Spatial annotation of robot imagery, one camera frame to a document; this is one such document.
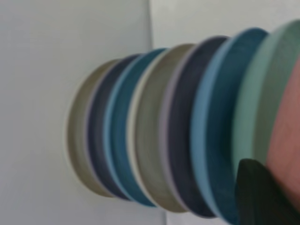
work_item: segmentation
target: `beige bowl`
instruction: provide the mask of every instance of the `beige bowl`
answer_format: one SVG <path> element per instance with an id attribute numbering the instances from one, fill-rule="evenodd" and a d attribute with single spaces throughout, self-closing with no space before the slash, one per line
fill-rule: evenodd
<path id="1" fill-rule="evenodd" d="M 166 182 L 158 148 L 158 119 L 162 97 L 177 64 L 192 44 L 179 45 L 159 55 L 135 88 L 127 120 L 127 150 L 140 188 L 158 207 L 185 212 Z"/>
<path id="2" fill-rule="evenodd" d="M 112 197 L 112 195 L 96 178 L 92 165 L 87 159 L 83 144 L 83 121 L 90 94 L 97 81 L 116 62 L 117 60 L 112 60 L 103 64 L 84 81 L 73 101 L 67 122 L 67 148 L 72 168 L 89 190 L 105 197 Z"/>

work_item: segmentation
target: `bowl stack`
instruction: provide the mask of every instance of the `bowl stack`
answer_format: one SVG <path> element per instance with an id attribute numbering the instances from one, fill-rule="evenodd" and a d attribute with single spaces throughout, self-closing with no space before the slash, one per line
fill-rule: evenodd
<path id="1" fill-rule="evenodd" d="M 300 224 L 299 54 L 295 20 L 101 65 L 69 113 L 76 175 L 174 213 Z"/>

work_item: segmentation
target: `dark blue plate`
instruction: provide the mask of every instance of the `dark blue plate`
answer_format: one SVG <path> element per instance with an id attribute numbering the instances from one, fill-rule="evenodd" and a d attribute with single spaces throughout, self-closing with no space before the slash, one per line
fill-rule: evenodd
<path id="1" fill-rule="evenodd" d="M 102 132 L 104 113 L 113 86 L 125 68 L 137 57 L 138 55 L 132 55 L 121 60 L 99 80 L 92 93 L 91 101 L 89 102 L 85 123 L 86 149 L 88 150 L 89 160 L 95 170 L 97 178 L 112 195 L 124 200 L 128 200 L 128 198 L 114 182 L 104 156 Z"/>
<path id="2" fill-rule="evenodd" d="M 262 29 L 249 29 L 218 49 L 199 84 L 192 112 L 191 160 L 197 184 L 213 213 L 234 225 L 233 110 L 245 71 L 266 36 Z"/>
<path id="3" fill-rule="evenodd" d="M 213 218 L 198 189 L 190 161 L 189 128 L 195 92 L 202 75 L 226 37 L 193 47 L 168 82 L 159 118 L 159 147 L 168 183 L 177 201 L 192 213 Z"/>
<path id="4" fill-rule="evenodd" d="M 154 204 L 137 185 L 126 148 L 126 120 L 131 97 L 148 65 L 165 49 L 154 50 L 135 59 L 117 80 L 108 100 L 104 117 L 104 150 L 109 171 L 122 192 L 145 206 Z"/>

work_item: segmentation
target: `white surface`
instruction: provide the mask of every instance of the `white surface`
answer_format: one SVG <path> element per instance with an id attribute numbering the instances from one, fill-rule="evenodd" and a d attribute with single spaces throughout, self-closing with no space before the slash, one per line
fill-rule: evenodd
<path id="1" fill-rule="evenodd" d="M 249 27 L 273 30 L 300 18 L 299 0 L 150 0 L 153 47 L 198 43 L 213 35 L 232 36 Z M 190 213 L 167 213 L 167 225 L 221 225 Z"/>
<path id="2" fill-rule="evenodd" d="M 167 225 L 226 225 L 223 220 L 219 218 L 215 219 L 203 219 L 194 216 L 191 213 L 167 213 Z"/>
<path id="3" fill-rule="evenodd" d="M 99 197 L 68 171 L 63 125 L 100 63 L 150 48 L 146 0 L 0 1 L 3 225 L 162 225 L 163 214 Z"/>

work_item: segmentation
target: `white wall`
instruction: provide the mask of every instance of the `white wall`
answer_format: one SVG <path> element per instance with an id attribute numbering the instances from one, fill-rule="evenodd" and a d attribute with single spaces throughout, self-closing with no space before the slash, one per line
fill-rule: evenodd
<path id="1" fill-rule="evenodd" d="M 64 158 L 80 82 L 150 49 L 146 0 L 0 1 L 0 218 L 3 225 L 162 225 L 163 214 L 99 197 Z"/>
<path id="2" fill-rule="evenodd" d="M 198 43 L 249 27 L 273 30 L 300 18 L 299 0 L 150 0 L 154 47 Z"/>

